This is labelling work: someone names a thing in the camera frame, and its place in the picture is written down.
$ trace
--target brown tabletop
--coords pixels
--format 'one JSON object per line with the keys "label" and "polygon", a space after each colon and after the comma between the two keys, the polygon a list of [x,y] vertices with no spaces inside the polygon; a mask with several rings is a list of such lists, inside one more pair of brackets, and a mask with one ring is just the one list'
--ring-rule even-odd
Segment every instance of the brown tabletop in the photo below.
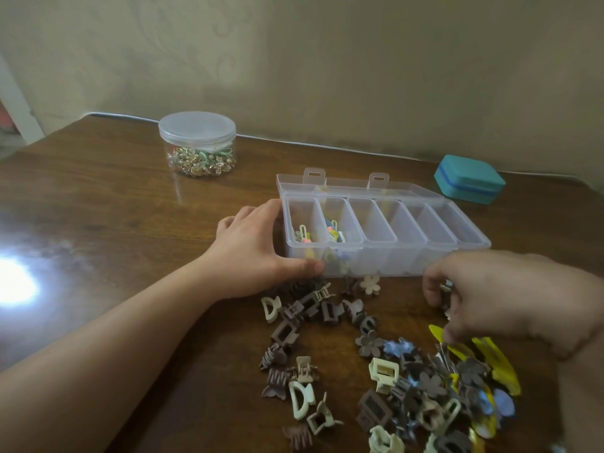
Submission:
{"label": "brown tabletop", "polygon": [[[84,325],[192,260],[214,240],[219,219],[277,197],[276,174],[324,168],[328,176],[391,180],[436,190],[435,164],[238,139],[238,167],[211,179],[175,176],[153,124],[89,116],[0,163],[0,257],[26,267],[39,293],[0,306],[0,368]],[[493,205],[459,202],[495,249],[544,254],[604,274],[604,205],[584,185],[504,175]],[[337,292],[339,281],[335,282]],[[419,278],[390,278],[366,301],[382,337],[433,352],[428,324],[444,325],[422,298]],[[260,297],[216,304],[193,327],[110,451],[284,452],[291,404],[261,399],[258,370],[275,324]],[[358,355],[358,332],[305,324],[296,355],[318,365],[318,398],[344,426],[316,451],[366,452],[356,404],[375,386]],[[544,450],[561,432],[555,363],[541,344],[496,340],[515,366],[523,395],[517,417],[487,451]]]}

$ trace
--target turquoise jewelry case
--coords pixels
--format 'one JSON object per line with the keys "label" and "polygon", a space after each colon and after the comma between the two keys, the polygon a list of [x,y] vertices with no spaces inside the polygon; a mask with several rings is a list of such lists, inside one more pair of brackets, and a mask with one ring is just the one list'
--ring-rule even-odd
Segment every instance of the turquoise jewelry case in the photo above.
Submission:
{"label": "turquoise jewelry case", "polygon": [[434,178],[445,196],[483,205],[489,205],[506,185],[486,162],[451,154],[443,158]]}

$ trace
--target jar lid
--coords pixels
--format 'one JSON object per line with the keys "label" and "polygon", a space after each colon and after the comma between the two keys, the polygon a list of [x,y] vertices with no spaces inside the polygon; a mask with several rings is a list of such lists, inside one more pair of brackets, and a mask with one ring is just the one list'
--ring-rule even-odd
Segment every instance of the jar lid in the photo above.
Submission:
{"label": "jar lid", "polygon": [[226,116],[185,111],[162,118],[159,135],[168,143],[194,148],[231,141],[237,133],[235,122]]}

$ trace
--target patterned wallpaper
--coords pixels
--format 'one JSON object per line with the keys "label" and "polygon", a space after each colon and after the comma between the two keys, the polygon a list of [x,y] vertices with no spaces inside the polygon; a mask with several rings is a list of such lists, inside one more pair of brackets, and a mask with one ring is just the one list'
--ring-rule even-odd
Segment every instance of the patterned wallpaper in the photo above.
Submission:
{"label": "patterned wallpaper", "polygon": [[45,132],[209,110],[249,135],[604,186],[604,0],[0,0]]}

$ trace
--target clear plastic compartment box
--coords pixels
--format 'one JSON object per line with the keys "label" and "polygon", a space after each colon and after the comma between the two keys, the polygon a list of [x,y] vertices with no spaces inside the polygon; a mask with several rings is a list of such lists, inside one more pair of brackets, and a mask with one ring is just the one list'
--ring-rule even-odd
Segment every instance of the clear plastic compartment box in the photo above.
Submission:
{"label": "clear plastic compartment box", "polygon": [[[278,174],[277,187],[287,256],[324,261],[325,277],[412,277],[452,251],[491,244],[453,201],[385,173],[365,181],[306,168]],[[326,219],[337,221],[343,242],[333,241]],[[298,241],[300,225],[312,243]]]}

